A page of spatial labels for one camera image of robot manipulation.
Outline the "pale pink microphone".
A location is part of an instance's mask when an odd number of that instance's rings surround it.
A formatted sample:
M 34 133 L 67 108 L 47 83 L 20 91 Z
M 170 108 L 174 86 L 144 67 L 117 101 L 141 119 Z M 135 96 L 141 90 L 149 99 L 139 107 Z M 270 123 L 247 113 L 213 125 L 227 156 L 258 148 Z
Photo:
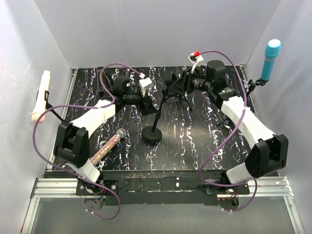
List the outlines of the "pale pink microphone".
M 36 104 L 31 113 L 31 120 L 36 122 L 39 117 L 45 112 L 46 110 L 46 95 L 48 94 L 49 84 L 50 84 L 51 72 L 45 70 L 42 74 L 39 90 L 36 97 Z

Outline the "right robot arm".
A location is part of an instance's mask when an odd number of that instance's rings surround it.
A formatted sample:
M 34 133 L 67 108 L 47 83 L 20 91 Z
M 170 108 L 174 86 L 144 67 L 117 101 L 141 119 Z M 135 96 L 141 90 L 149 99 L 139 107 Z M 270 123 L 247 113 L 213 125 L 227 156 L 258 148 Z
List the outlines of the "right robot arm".
M 289 141 L 284 134 L 277 135 L 266 127 L 247 107 L 247 94 L 227 84 L 226 67 L 222 61 L 211 60 L 206 65 L 202 58 L 191 56 L 192 66 L 183 70 L 180 78 L 172 76 L 170 89 L 184 94 L 194 90 L 205 91 L 223 114 L 247 140 L 251 151 L 245 161 L 221 175 L 219 186 L 231 194 L 238 185 L 260 178 L 286 167 Z

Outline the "black round-base mic stand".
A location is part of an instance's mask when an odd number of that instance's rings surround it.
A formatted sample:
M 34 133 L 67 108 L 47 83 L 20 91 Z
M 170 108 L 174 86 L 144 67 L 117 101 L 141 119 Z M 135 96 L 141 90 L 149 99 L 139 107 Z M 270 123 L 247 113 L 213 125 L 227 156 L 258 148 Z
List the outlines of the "black round-base mic stand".
M 174 92 L 169 87 L 176 81 L 177 81 L 177 76 L 175 74 L 173 74 L 169 77 L 166 77 L 164 79 L 166 88 L 164 90 L 162 90 L 162 100 L 161 100 L 161 103 L 160 103 L 158 110 L 156 111 L 153 125 L 152 126 L 145 126 L 141 132 L 141 136 L 145 141 L 154 143 L 154 142 L 158 142 L 162 139 L 162 132 L 156 126 L 157 126 L 158 121 L 160 119 L 161 110 L 162 110 L 164 102 L 167 99 L 175 96 Z

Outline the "black tripod shock-mount stand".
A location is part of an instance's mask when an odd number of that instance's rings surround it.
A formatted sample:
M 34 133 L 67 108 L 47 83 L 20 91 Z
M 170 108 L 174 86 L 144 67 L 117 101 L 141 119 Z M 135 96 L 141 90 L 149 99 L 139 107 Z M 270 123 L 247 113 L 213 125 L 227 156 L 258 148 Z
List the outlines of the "black tripod shock-mount stand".
M 177 95 L 176 97 L 177 97 L 180 101 L 184 101 L 184 102 L 187 103 L 190 112 L 193 110 L 192 106 L 190 105 L 190 103 L 189 103 L 189 101 L 188 101 L 188 99 L 187 99 L 187 97 L 186 97 L 185 95 L 179 94 L 179 95 Z

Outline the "teal blue microphone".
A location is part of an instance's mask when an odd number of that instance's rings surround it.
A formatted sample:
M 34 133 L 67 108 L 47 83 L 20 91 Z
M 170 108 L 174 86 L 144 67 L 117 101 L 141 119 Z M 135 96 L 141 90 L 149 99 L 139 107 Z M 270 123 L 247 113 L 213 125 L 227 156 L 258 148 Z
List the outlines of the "teal blue microphone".
M 273 66 L 275 64 L 275 59 L 280 54 L 281 51 L 281 41 L 279 39 L 272 39 L 267 43 L 265 48 L 265 60 L 263 64 L 263 69 L 261 73 L 261 80 L 268 82 Z

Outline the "glitter silver-head microphone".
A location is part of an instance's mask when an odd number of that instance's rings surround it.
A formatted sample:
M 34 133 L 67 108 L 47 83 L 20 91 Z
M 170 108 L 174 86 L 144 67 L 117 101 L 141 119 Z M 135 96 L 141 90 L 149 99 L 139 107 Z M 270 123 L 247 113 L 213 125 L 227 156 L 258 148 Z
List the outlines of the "glitter silver-head microphone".
M 125 138 L 126 134 L 127 132 L 125 129 L 118 129 L 116 133 L 105 143 L 105 145 L 91 157 L 91 163 L 94 166 L 97 166 L 98 163 L 113 149 L 113 147 L 118 144 L 121 139 Z

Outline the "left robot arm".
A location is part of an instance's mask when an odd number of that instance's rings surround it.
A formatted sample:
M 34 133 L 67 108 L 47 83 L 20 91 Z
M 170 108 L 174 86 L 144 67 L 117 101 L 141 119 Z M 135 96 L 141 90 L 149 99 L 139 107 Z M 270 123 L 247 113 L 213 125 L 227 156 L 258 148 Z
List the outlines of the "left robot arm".
M 126 105 L 135 105 L 143 116 L 156 112 L 152 99 L 147 91 L 153 87 L 150 78 L 141 78 L 138 85 L 133 85 L 127 76 L 118 76 L 109 91 L 115 98 L 106 94 L 97 102 L 94 109 L 88 110 L 81 117 L 71 121 L 63 121 L 59 127 L 53 154 L 69 165 L 78 176 L 89 180 L 87 189 L 93 195 L 103 191 L 104 184 L 100 172 L 89 159 L 89 138 L 106 121 L 117 114 Z

